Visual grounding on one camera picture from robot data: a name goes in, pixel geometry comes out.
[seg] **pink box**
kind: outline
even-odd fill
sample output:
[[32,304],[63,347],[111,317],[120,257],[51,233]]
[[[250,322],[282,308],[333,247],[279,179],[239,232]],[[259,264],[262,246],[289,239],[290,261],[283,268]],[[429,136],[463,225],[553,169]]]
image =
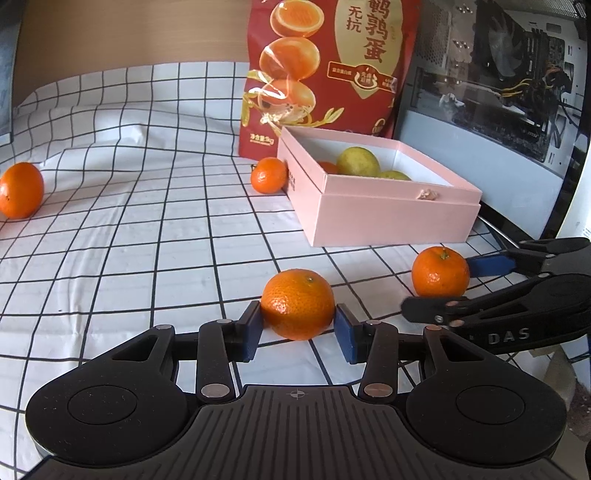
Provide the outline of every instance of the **pink box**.
[[[353,146],[412,181],[328,175],[318,165]],[[396,140],[284,127],[277,156],[287,162],[287,196],[313,247],[465,242],[480,210],[480,190]]]

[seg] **grid tablecloth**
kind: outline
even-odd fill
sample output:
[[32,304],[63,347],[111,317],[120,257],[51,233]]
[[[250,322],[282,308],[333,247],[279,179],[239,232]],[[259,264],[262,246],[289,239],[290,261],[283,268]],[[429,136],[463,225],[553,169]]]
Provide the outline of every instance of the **grid tablecloth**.
[[[248,66],[165,64],[86,74],[37,90],[15,113],[0,170],[36,163],[46,195],[31,219],[0,228],[0,479],[20,478],[40,457],[25,425],[34,392],[55,377],[159,323],[177,332],[237,319],[269,278],[309,268],[360,320],[420,333],[400,315],[409,270],[426,245],[312,248],[283,194],[249,184],[236,156]],[[465,257],[498,245],[478,222]],[[521,281],[473,279],[479,296]],[[504,355],[536,376],[548,358]],[[178,385],[194,391],[195,363]],[[265,330],[255,359],[232,365],[249,383],[358,385],[331,330],[291,342]],[[419,381],[401,365],[399,391]]]

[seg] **wall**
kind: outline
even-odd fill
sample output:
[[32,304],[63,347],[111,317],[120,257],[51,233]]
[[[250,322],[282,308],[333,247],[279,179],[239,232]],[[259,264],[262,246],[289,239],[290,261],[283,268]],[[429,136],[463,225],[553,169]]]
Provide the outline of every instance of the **wall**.
[[13,104],[82,73],[177,61],[248,61],[249,0],[28,0]]

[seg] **red package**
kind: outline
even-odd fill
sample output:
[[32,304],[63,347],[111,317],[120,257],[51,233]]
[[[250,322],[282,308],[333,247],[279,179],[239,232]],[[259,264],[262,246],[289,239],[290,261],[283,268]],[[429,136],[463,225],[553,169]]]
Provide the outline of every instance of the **red package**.
[[283,125],[384,132],[408,72],[418,0],[252,0],[239,155],[274,156]]

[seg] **robotic arm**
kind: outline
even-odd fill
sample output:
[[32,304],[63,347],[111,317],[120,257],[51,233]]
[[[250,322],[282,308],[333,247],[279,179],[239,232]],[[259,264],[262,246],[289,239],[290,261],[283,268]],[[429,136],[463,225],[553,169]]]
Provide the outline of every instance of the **robotic arm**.
[[[366,363],[357,394],[247,385],[237,397],[229,362],[255,358],[257,301],[237,322],[198,333],[155,326],[33,395],[25,418],[45,458],[25,478],[567,480],[550,460],[566,427],[563,400],[494,353],[586,333],[589,242],[526,247],[470,260],[474,276],[532,275],[519,285],[477,300],[406,300],[407,318],[431,324],[422,335],[359,322],[338,305],[343,355]],[[194,394],[176,386],[179,361],[197,362]],[[398,393],[398,366],[410,361],[421,382]]]

